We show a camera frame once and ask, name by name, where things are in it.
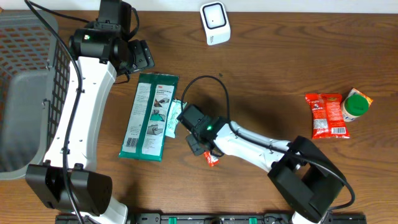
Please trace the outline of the red snack bag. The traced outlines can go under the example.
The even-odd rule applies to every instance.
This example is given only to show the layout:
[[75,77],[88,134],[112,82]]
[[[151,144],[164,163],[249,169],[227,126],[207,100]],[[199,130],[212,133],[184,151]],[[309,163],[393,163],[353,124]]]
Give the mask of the red snack bag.
[[305,100],[313,115],[312,139],[350,138],[340,108],[340,94],[307,93]]

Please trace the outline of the red stick sachet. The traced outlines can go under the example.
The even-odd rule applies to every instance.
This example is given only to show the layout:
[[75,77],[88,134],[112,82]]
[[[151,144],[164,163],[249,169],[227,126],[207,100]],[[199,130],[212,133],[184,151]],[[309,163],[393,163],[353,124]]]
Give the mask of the red stick sachet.
[[203,155],[210,167],[214,167],[219,163],[219,159],[216,156],[211,155],[209,151],[205,151]]

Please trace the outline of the light green wipes pack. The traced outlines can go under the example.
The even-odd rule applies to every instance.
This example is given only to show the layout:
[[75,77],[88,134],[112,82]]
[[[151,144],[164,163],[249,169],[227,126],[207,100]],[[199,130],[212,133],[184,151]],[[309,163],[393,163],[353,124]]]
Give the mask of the light green wipes pack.
[[170,138],[175,138],[175,130],[179,123],[177,117],[182,112],[181,101],[174,99],[170,104],[170,111],[167,117],[165,135]]

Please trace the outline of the green lid jar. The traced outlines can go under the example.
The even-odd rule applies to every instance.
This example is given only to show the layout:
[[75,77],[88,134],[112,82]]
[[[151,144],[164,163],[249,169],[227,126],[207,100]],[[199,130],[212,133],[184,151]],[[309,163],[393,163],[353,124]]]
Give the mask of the green lid jar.
[[369,109],[369,103],[365,97],[355,94],[347,97],[341,103],[341,112],[344,122],[354,121],[365,114]]

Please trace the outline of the small orange box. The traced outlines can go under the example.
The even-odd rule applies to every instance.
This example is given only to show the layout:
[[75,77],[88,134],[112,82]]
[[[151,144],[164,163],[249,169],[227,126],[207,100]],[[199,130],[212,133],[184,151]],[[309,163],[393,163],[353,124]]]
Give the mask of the small orange box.
[[362,93],[361,91],[357,90],[356,88],[352,88],[351,91],[348,93],[348,98],[353,96],[353,95],[361,95],[363,98],[365,98],[368,102],[368,105],[371,106],[373,99]]

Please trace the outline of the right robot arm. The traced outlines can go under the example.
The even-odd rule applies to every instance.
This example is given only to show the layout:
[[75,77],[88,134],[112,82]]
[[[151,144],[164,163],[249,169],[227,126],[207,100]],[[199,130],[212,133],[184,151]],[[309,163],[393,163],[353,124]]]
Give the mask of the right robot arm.
[[345,178],[311,140],[261,136],[224,117],[212,118],[195,105],[177,118],[189,131],[195,155],[218,150],[261,168],[294,209],[293,223],[320,223],[343,188]]

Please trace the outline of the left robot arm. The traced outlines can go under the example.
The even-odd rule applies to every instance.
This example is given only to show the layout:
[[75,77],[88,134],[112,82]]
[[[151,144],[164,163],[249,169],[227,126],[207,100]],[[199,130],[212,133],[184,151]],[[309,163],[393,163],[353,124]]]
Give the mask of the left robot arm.
[[57,223],[126,223],[128,208],[112,195],[111,177],[96,171],[98,134],[111,87],[120,75],[154,66],[135,39],[137,11],[124,1],[101,1],[98,17],[63,43],[70,79],[58,128],[41,165],[29,165],[26,182]]

